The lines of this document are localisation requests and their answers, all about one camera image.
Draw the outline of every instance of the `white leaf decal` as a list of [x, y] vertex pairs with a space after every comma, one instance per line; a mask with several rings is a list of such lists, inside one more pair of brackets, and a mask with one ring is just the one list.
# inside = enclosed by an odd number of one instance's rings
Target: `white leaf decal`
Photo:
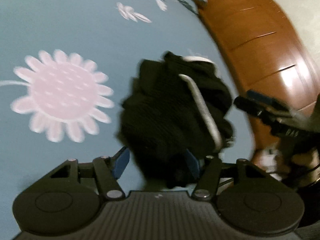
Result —
[[159, 8], [162, 10], [162, 11], [166, 11], [167, 10], [167, 5], [161, 1], [161, 0], [156, 0], [156, 3], [157, 5], [159, 6]]
[[130, 6], [125, 6], [125, 7], [124, 7], [124, 10], [126, 11], [128, 17], [129, 17], [131, 20], [133, 20], [133, 21], [135, 21], [135, 22], [138, 22], [138, 20], [136, 19], [136, 17], [133, 15], [133, 14], [134, 14], [134, 9], [133, 9], [132, 7], [130, 7]]
[[129, 16], [126, 13], [126, 11], [124, 10], [123, 4], [119, 2], [119, 3], [117, 3], [117, 7], [118, 7], [118, 10], [119, 10], [120, 14], [122, 15], [122, 17], [129, 20]]
[[140, 13], [136, 13], [131, 6], [124, 6], [122, 3], [117, 3], [118, 10], [120, 14], [127, 20], [131, 19], [138, 22], [138, 19], [146, 23], [151, 23], [151, 21]]
[[143, 16], [140, 13], [134, 13], [135, 17], [137, 17], [139, 20], [144, 21], [146, 23], [151, 23], [152, 21], [150, 21], [147, 17]]

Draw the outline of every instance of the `pink flower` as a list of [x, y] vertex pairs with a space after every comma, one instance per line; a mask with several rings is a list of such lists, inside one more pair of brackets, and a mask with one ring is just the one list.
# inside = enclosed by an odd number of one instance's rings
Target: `pink flower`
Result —
[[114, 103], [103, 96], [111, 96], [113, 90], [101, 85], [107, 75], [95, 72], [97, 65], [83, 61], [76, 53], [69, 57], [61, 50], [54, 52], [54, 59], [45, 51], [38, 59], [27, 56], [25, 62], [31, 68], [17, 67], [15, 74], [29, 83], [28, 94], [11, 104], [19, 114], [34, 113], [30, 119], [31, 131], [46, 131], [47, 139], [59, 142], [64, 132], [75, 142], [84, 140], [87, 133], [96, 135], [99, 127], [95, 120], [110, 123], [111, 120], [96, 106], [113, 108]]

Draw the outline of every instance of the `white piping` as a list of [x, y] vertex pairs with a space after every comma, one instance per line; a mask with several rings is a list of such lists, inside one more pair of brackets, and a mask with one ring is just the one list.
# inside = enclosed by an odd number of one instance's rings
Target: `white piping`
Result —
[[215, 143], [215, 152], [220, 152], [222, 149], [222, 138], [220, 135], [220, 132], [218, 130], [218, 127], [212, 118], [209, 109], [207, 108], [207, 105], [205, 104], [205, 101], [201, 95], [201, 92], [199, 88], [197, 87], [196, 83], [193, 81], [192, 78], [190, 78], [187, 75], [179, 74], [179, 76], [182, 78], [183, 81], [187, 82], [188, 87], [191, 91], [192, 97], [198, 107], [198, 110], [202, 116], [202, 119], [204, 120], [205, 125], [207, 126], [207, 129]]
[[182, 58], [184, 61], [186, 62], [192, 62], [192, 61], [202, 61], [202, 62], [209, 62], [209, 63], [212, 63], [213, 64], [213, 67], [214, 67], [214, 72], [215, 72], [215, 75], [218, 77], [218, 78], [221, 78], [221, 74], [220, 74], [220, 71], [219, 71], [219, 68], [216, 66], [216, 64], [205, 58], [205, 57], [199, 57], [199, 56], [186, 56], [186, 57], [183, 57]]

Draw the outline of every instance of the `ribbed black surface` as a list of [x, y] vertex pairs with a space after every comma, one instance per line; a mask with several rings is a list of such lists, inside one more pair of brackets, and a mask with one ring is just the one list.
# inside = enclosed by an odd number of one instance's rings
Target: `ribbed black surface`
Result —
[[194, 201], [186, 192], [132, 192], [124, 201], [107, 203], [101, 215], [91, 225], [76, 233], [40, 237], [22, 232], [15, 238], [15, 240], [198, 239], [299, 240], [300, 238], [294, 233], [265, 238], [237, 232], [219, 218], [211, 204]]

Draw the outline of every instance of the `black garment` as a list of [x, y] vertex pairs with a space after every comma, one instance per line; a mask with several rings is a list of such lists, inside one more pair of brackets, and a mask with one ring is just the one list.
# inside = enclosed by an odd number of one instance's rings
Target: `black garment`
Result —
[[196, 158], [217, 155], [215, 142], [201, 116], [188, 84], [179, 74], [193, 79], [214, 119], [225, 147], [233, 135], [224, 119], [232, 105], [228, 87], [216, 77], [208, 62], [186, 62], [167, 52], [163, 62], [144, 60], [133, 92], [123, 102], [119, 137], [134, 153], [147, 177], [165, 178], [173, 186], [192, 182], [183, 154]]

